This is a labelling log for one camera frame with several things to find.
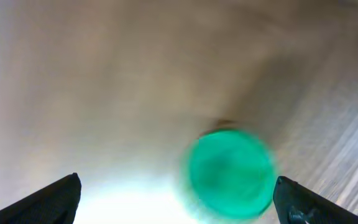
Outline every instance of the green lid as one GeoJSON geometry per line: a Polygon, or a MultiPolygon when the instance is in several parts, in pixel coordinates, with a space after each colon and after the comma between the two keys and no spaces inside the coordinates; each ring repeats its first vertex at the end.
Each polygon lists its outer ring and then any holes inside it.
{"type": "Polygon", "coordinates": [[[207,208],[228,218],[256,218],[269,207],[275,169],[257,138],[221,130],[200,137],[191,150],[190,184],[207,208]]]}

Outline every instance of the green ball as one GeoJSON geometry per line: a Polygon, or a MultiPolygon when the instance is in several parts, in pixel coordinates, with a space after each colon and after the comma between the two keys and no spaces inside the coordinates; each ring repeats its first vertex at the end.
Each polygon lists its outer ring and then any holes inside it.
{"type": "Polygon", "coordinates": [[[276,173],[265,145],[235,129],[200,137],[189,158],[190,185],[208,208],[227,218],[251,219],[271,204],[276,173]]]}

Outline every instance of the blurry background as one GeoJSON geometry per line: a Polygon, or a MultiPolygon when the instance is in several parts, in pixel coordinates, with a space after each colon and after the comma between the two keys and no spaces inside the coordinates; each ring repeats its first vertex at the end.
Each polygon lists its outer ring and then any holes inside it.
{"type": "Polygon", "coordinates": [[[358,2],[0,0],[0,209],[77,172],[75,223],[198,223],[177,173],[221,118],[358,214],[358,2]]]}

